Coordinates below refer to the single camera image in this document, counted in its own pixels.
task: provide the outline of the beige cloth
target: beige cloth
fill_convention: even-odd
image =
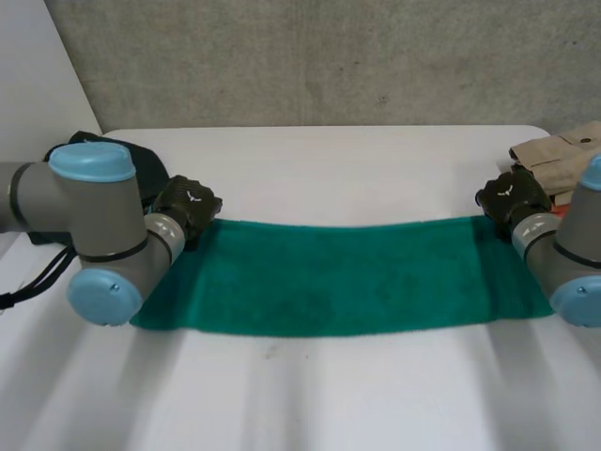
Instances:
[[[520,164],[549,195],[560,195],[556,205],[568,203],[591,158],[601,153],[601,121],[590,122],[559,136],[532,139],[513,146]]]

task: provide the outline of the black cloth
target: black cloth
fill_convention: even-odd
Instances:
[[[161,159],[149,148],[143,148],[125,141],[118,141],[116,139],[97,136],[94,133],[77,132],[70,138],[68,143],[51,148],[48,153],[46,153],[43,161],[47,162],[50,159],[50,155],[55,150],[67,144],[89,142],[116,143],[130,151],[131,160],[133,161],[133,165],[136,169],[136,178],[138,180],[138,189],[140,191],[142,207],[144,212],[147,212],[148,208],[154,202],[154,199],[157,197],[157,195],[159,195],[169,181],[169,174],[167,174],[167,170],[162,164]],[[72,245],[71,235],[68,232],[32,232],[28,235],[29,240],[31,240],[31,242],[35,245],[47,244],[49,242],[59,242],[65,245]]]
[[[517,169],[489,180],[476,194],[476,203],[495,222],[500,238],[510,241],[525,218],[551,211],[551,200],[530,171]]]

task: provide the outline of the teal towel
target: teal towel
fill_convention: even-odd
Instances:
[[[216,221],[131,323],[340,336],[552,313],[485,217],[365,228]]]

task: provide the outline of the cloth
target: cloth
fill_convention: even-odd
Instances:
[[[601,153],[601,122],[590,122],[559,136],[533,139],[513,146],[512,152],[548,195],[564,194],[555,199],[556,205],[569,203],[589,161]]]
[[[550,313],[513,247],[484,216],[367,228],[216,221],[131,323],[312,337]]]
[[[146,211],[169,181],[169,175],[167,174],[167,170],[165,169],[165,166],[163,166],[161,159],[149,148],[136,146],[135,144],[127,143],[125,141],[118,141],[116,139],[97,136],[96,134],[89,132],[75,133],[66,144],[98,141],[120,144],[130,151],[131,161],[133,162],[136,170],[136,179],[138,182],[138,190],[140,191],[142,207]],[[57,148],[61,148],[66,144],[61,144],[51,148],[48,153],[46,153],[43,161],[47,162],[50,159],[50,155]],[[68,232],[31,232],[28,235],[32,244],[59,242],[67,246],[72,245],[71,235]]]

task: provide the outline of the gray robot arm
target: gray robot arm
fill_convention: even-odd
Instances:
[[[67,297],[100,325],[128,322],[222,205],[177,176],[145,216],[130,153],[110,143],[63,146],[47,163],[0,163],[0,186],[0,232],[70,233],[82,270]]]
[[[540,208],[539,192],[523,179],[507,176],[502,185],[499,180],[479,192],[480,205],[498,223],[505,217],[514,247],[553,309],[571,324],[601,327],[601,155],[591,160],[562,220]],[[504,202],[508,191],[513,199],[499,210],[495,196]],[[519,209],[530,214],[512,223]]]

